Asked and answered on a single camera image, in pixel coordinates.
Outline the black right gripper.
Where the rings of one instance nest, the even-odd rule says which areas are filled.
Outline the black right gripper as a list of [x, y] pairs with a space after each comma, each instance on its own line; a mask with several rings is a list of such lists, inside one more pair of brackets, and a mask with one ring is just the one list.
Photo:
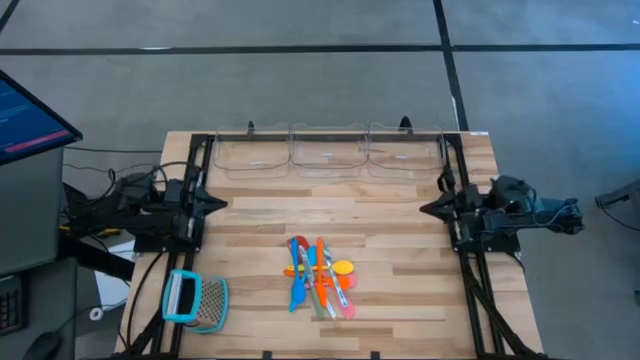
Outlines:
[[420, 207], [423, 213], [446, 223], [454, 237], [460, 240], [472, 238], [471, 227], [476, 225], [478, 211], [483, 198], [474, 183], [455, 189], [456, 181], [451, 169], [444, 169], [439, 177], [439, 189], [442, 195], [435, 201]]

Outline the yellow silicone spoon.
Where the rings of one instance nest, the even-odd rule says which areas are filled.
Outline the yellow silicone spoon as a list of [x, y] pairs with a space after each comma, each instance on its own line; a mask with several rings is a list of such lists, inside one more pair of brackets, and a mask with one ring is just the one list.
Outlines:
[[[354, 264], [348, 260], [339, 260], [333, 263], [331, 266], [323, 265], [322, 269], [326, 271], [331, 269], [336, 275], [348, 275], [354, 271]], [[283, 270], [283, 274], [293, 277], [295, 271], [302, 273], [305, 271], [305, 266], [299, 265], [298, 268], [295, 269], [293, 265], [289, 265], [286, 269]]]

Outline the pink square-headed silicone spatula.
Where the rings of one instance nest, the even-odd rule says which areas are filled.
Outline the pink square-headed silicone spatula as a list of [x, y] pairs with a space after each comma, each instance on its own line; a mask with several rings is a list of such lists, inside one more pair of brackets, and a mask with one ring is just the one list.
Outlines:
[[[337, 275], [336, 278], [342, 290], [354, 288], [358, 284], [358, 280], [355, 274]], [[323, 273], [322, 283], [325, 287], [329, 287], [331, 289], [335, 288], [333, 279], [327, 272]]]

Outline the blue silicone spoon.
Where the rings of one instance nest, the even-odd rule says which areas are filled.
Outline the blue silicone spoon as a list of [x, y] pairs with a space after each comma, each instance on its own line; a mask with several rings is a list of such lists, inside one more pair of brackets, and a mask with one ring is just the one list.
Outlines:
[[300, 276], [299, 272], [299, 252], [297, 238], [291, 239], [291, 253], [293, 259], [293, 273], [294, 281], [291, 287], [291, 301], [289, 305], [289, 311], [295, 312], [297, 307], [305, 301], [306, 290], [304, 286], [304, 279]]

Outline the orange wide silicone spatula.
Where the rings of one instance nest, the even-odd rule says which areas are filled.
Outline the orange wide silicone spatula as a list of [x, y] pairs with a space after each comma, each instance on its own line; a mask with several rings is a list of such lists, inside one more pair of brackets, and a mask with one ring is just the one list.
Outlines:
[[[293, 277], [295, 275], [293, 270], [284, 270], [283, 274], [288, 277]], [[358, 284], [358, 279], [355, 274], [337, 275], [336, 278], [338, 280], [340, 287], [343, 290], [354, 288]], [[326, 276], [323, 278], [323, 284], [332, 289], [335, 288], [335, 284], [330, 276]]]

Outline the green-handled table knife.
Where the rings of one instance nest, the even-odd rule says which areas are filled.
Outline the green-handled table knife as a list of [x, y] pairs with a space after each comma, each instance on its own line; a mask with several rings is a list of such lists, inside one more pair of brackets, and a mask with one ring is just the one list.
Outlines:
[[303, 246], [299, 246], [298, 247], [299, 250], [299, 254], [302, 258], [302, 262], [304, 265], [304, 275], [306, 276], [307, 282], [309, 284], [309, 289], [311, 291], [311, 296], [312, 296], [312, 300], [313, 300], [313, 304], [314, 304], [314, 308], [315, 308], [315, 312], [316, 312], [316, 316], [319, 320], [323, 320], [324, 319], [324, 309], [320, 303], [320, 299], [317, 293], [317, 289], [315, 286], [315, 279], [314, 279], [314, 275], [313, 275], [313, 271], [312, 271], [312, 267], [311, 264], [309, 262], [308, 256], [307, 256], [307, 252], [305, 250], [305, 248]]

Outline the clear plastic bin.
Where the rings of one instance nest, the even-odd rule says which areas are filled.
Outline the clear plastic bin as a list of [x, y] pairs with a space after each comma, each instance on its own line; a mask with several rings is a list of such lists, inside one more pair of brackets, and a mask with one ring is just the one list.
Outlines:
[[229, 179], [281, 178], [289, 173], [290, 127], [286, 123], [256, 126], [222, 125], [215, 134], [214, 166]]
[[368, 129], [361, 123], [291, 128], [291, 162], [301, 177], [349, 178], [367, 162]]
[[367, 170], [371, 176], [423, 180], [441, 173], [447, 148], [442, 130], [413, 129], [413, 134], [406, 134], [398, 126], [369, 126]]

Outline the teal framed box grater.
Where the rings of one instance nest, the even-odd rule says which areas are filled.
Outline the teal framed box grater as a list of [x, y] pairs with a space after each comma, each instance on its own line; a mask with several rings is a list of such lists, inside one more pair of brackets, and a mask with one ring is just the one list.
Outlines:
[[161, 312], [165, 321], [193, 333], [220, 331], [226, 321], [229, 290], [224, 278], [174, 269], [164, 287]]

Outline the black desk beam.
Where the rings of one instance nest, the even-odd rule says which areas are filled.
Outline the black desk beam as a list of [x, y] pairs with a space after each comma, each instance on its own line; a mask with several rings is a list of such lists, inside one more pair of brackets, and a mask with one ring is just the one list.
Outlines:
[[125, 281], [132, 280], [135, 267], [131, 260], [69, 237], [59, 238], [58, 258], [75, 258], [85, 268]]

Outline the white sheet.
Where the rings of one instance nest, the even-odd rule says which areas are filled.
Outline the white sheet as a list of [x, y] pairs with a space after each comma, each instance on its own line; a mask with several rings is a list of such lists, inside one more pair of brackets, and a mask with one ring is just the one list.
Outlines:
[[[111, 254], [125, 260], [134, 261], [134, 241], [108, 247]], [[100, 302], [107, 308], [126, 302], [130, 288], [129, 280], [122, 280], [105, 273], [94, 272]]]

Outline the pink round-headed silicone spatula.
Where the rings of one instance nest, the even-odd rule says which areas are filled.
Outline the pink round-headed silicone spatula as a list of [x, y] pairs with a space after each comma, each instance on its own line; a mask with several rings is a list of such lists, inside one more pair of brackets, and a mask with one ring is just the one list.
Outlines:
[[[340, 313], [346, 320], [351, 320], [355, 316], [355, 306], [353, 303], [346, 297], [345, 294], [340, 296], [338, 292], [334, 289], [331, 290], [331, 294], [335, 298], [336, 306], [338, 307]], [[342, 300], [346, 300], [346, 306], [343, 305]]]

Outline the grey desk cabinet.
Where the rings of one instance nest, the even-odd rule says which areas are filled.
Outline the grey desk cabinet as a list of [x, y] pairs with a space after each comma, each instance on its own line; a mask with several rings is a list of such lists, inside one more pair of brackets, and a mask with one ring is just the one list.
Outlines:
[[0, 166], [0, 276], [57, 257], [62, 166], [61, 149]]

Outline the black computer mouse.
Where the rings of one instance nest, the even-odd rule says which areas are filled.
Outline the black computer mouse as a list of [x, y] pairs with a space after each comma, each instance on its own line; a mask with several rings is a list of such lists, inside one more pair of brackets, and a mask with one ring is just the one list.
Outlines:
[[62, 335], [58, 331], [43, 332], [29, 345], [22, 360], [53, 360], [61, 343]]

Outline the black keyboard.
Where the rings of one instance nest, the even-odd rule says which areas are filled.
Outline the black keyboard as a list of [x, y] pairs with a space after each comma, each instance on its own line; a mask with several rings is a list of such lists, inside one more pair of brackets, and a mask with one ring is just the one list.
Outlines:
[[27, 324], [27, 289], [20, 274], [0, 278], [0, 336]]

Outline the black aluminium table frame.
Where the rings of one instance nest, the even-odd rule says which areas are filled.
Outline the black aluminium table frame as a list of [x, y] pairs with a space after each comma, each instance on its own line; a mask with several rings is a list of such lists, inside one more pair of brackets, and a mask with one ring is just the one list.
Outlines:
[[[301, 177], [291, 162], [281, 178], [229, 179], [213, 164], [215, 134], [171, 132], [161, 161], [171, 179], [204, 169], [204, 186], [228, 206], [205, 219], [193, 253], [138, 253], [117, 346], [172, 360], [535, 360], [543, 349], [522, 267], [497, 252], [455, 252], [452, 232], [419, 211], [439, 197], [451, 169], [456, 188], [487, 190], [497, 167], [488, 136], [443, 132], [441, 173], [423, 180]], [[287, 241], [321, 237], [358, 279], [347, 291], [355, 316], [339, 324], [311, 301], [289, 311], [292, 262]], [[223, 328], [198, 334], [163, 320], [173, 269], [224, 278], [230, 292]]]

